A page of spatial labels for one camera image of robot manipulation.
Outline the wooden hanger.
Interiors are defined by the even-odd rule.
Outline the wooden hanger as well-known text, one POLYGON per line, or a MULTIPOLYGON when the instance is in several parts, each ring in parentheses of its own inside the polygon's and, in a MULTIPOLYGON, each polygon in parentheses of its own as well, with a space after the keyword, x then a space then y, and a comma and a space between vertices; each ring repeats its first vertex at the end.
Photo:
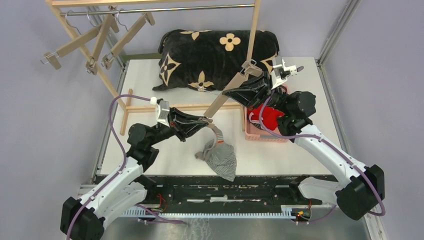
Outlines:
POLYGON ((237 72, 224 90, 218 95, 213 103, 207 108, 203 117, 196 121, 197 127, 206 127, 211 122, 210 119, 218 112, 218 110, 229 99, 239 93, 255 92, 254 87, 259 83, 260 78, 264 75, 264 71, 254 65, 251 61, 245 61, 242 64, 242 70, 237 72))
POLYGON ((44 54, 44 57, 40 59, 40 62, 43 65, 46 65, 46 64, 52 65, 55 70, 60 69, 62 65, 60 64, 58 58, 65 57, 66 55, 70 54, 74 50, 78 49, 79 47, 82 47, 86 43, 96 38, 100 32, 102 25, 103 24, 100 23, 92 27, 90 30, 86 31, 85 33, 81 35, 78 35, 76 38, 72 39, 68 43, 57 48, 53 53, 46 52, 44 54))
POLYGON ((89 74, 97 75, 98 73, 98 60, 101 55, 103 46, 106 42, 106 39, 109 35, 110 28, 112 28, 112 30, 116 33, 119 32, 119 27, 117 26, 114 13, 105 14, 99 29, 95 31, 97 35, 95 38, 94 47, 91 50, 90 55, 85 64, 86 70, 89 74))

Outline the red underwear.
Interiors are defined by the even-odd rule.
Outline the red underwear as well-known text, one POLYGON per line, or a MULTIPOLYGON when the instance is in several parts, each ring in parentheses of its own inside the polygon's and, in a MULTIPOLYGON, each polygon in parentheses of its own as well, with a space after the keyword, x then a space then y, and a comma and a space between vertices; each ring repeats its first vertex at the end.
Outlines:
MULTIPOLYGON (((248 109, 247 110, 247 120, 249 122, 259 122, 259 115, 260 110, 262 109, 263 105, 261 104, 259 107, 254 109, 248 109)), ((264 110, 262 111, 262 123, 266 128, 269 130, 274 131, 278 127, 277 118, 283 117, 285 114, 279 110, 273 109, 271 107, 265 106, 264 110)))

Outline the grey striped underwear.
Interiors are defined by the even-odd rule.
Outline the grey striped underwear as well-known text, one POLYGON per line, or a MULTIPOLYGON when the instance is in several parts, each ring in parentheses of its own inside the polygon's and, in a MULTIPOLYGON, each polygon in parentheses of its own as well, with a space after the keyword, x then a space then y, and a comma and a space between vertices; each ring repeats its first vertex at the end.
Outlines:
POLYGON ((237 169, 235 149, 225 142, 223 132, 217 126, 211 123, 208 127, 213 131, 214 137, 194 156, 207 163, 219 177, 233 182, 237 169))

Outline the navy striped underwear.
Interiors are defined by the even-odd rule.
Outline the navy striped underwear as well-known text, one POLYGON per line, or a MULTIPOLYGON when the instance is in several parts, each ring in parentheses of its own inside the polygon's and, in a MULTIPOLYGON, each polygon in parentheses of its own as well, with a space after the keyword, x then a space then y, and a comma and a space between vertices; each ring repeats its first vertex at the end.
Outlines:
POLYGON ((249 126, 253 126, 253 127, 255 127, 256 129, 262 130, 262 127, 261 127, 261 125, 260 125, 260 123, 259 123, 259 122, 250 122, 250 121, 248 121, 247 125, 249 125, 249 126))

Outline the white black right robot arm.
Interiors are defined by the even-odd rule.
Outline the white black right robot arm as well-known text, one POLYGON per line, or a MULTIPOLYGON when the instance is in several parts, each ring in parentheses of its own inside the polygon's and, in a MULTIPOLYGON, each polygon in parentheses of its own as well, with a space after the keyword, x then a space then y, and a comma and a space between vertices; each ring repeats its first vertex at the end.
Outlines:
POLYGON ((273 84, 267 72, 242 84, 227 89, 222 94, 247 109, 265 107, 283 113, 276 118, 278 133, 261 127, 271 135, 290 140, 315 157, 335 177, 335 181, 302 176, 289 189, 289 198, 296 204, 307 199, 331 203, 352 220, 360 220, 366 214, 383 217, 386 208, 385 173, 374 164, 367 166, 336 146, 314 125, 311 116, 316 113, 316 96, 309 91, 286 92, 273 84))

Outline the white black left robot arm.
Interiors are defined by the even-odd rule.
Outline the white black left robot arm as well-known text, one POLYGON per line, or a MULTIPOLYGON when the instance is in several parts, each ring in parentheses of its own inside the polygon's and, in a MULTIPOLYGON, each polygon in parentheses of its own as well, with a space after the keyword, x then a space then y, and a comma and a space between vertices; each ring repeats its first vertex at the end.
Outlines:
POLYGON ((128 130, 128 151, 123 161, 89 192, 69 197, 62 206, 60 230, 68 240, 99 240, 106 228, 130 207, 156 200, 155 187, 137 179, 153 165, 159 150, 153 146, 176 136, 181 142, 211 124, 205 116, 190 115, 175 107, 153 126, 133 124, 128 130))

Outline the pink plastic basket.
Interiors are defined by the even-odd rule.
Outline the pink plastic basket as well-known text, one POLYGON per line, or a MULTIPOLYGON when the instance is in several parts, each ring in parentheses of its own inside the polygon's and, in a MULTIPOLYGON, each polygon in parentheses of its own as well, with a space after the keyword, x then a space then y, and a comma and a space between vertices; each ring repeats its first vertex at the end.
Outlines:
MULTIPOLYGON (((245 132, 245 139, 248 141, 259 141, 259 142, 277 142, 277 143, 286 143, 288 140, 276 137, 266 130, 259 130, 255 128, 254 126, 247 125, 248 119, 247 119, 247 108, 243 108, 243 115, 244 115, 244 132, 245 132)), ((280 134, 278 128, 273 130, 274 133, 280 134)))

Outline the metal hanging rod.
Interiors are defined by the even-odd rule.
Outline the metal hanging rod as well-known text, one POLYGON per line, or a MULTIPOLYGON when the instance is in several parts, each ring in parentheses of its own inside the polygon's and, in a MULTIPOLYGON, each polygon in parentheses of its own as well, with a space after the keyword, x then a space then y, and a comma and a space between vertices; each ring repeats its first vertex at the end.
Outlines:
POLYGON ((61 12, 61 16, 98 16, 108 14, 136 14, 136 13, 155 13, 155 12, 176 12, 176 11, 197 11, 197 10, 219 10, 219 9, 237 9, 254 8, 255 4, 227 4, 227 5, 207 5, 207 6, 185 6, 168 8, 142 8, 142 9, 120 9, 120 10, 101 10, 101 11, 79 11, 79 12, 61 12))

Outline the wooden clothes rack frame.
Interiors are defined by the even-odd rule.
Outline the wooden clothes rack frame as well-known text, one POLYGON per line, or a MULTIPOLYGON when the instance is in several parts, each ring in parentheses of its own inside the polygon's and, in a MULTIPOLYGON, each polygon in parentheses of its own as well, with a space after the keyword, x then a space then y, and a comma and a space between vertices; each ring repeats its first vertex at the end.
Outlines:
MULTIPOLYGON (((60 8, 108 6, 110 8, 109 10, 115 10, 117 9, 116 6, 120 6, 120 5, 135 5, 135 4, 141 5, 141 4, 159 4, 159 3, 178 3, 178 2, 185 3, 185 2, 194 2, 194 1, 202 1, 202 0, 45 0, 45 3, 50 8, 52 13, 56 16, 57 20, 62 24, 63 28, 71 37, 71 40, 73 40, 81 34, 75 30, 77 29, 76 27, 69 25, 67 20, 67 15, 66 16, 60 15, 60 13, 62 13, 60 8)), ((255 7, 253 7, 253 15, 252 15, 252 21, 251 21, 246 61, 250 61, 253 54, 261 0, 255 0, 254 4, 255 4, 255 7)), ((116 23, 118 22, 118 15, 119 14, 114 15, 116 23)), ((111 60, 106 59, 106 62, 104 65, 106 69, 109 68, 109 65, 110 63, 113 62, 113 59, 119 56, 119 54, 123 51, 124 46, 134 38, 134 36, 139 32, 139 30, 147 22, 151 25, 155 24, 155 20, 153 18, 152 12, 147 12, 146 14, 143 14, 129 29, 129 32, 125 33, 124 36, 120 40, 118 40, 118 42, 111 48, 110 53, 112 54, 113 57, 111 58, 111 60)), ((88 48, 85 45, 83 45, 77 49, 80 49, 82 54, 85 56, 86 60, 88 60, 89 55, 91 53, 89 52, 88 48)), ((118 92, 112 86, 108 77, 106 77, 106 74, 100 69, 100 67, 98 67, 97 75, 99 75, 100 79, 103 81, 104 85, 107 87, 107 89, 112 94, 112 96, 118 97, 118 92)), ((131 106, 131 101, 132 99, 135 99, 135 96, 128 97, 128 98, 129 99, 126 101, 126 103, 118 99, 118 104, 123 110, 123 119, 122 119, 121 129, 120 129, 120 134, 122 136, 124 135, 124 131, 127 128, 129 114, 148 113, 148 112, 155 111, 155 107, 153 105, 131 106)), ((180 110, 200 111, 200 110, 207 110, 211 104, 212 103, 177 104, 174 107, 180 110)), ((224 103, 224 105, 219 110, 226 110, 226 109, 240 109, 241 113, 243 114, 243 107, 236 102, 224 103)))

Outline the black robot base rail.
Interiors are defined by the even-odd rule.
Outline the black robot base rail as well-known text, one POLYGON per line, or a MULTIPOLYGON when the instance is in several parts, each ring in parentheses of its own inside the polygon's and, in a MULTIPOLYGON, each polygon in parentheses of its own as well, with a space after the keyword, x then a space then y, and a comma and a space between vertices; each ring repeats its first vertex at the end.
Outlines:
POLYGON ((219 176, 140 176, 147 189, 145 206, 162 205, 166 214, 278 213, 281 206, 316 206, 291 185, 295 175, 241 175, 233 182, 219 176))

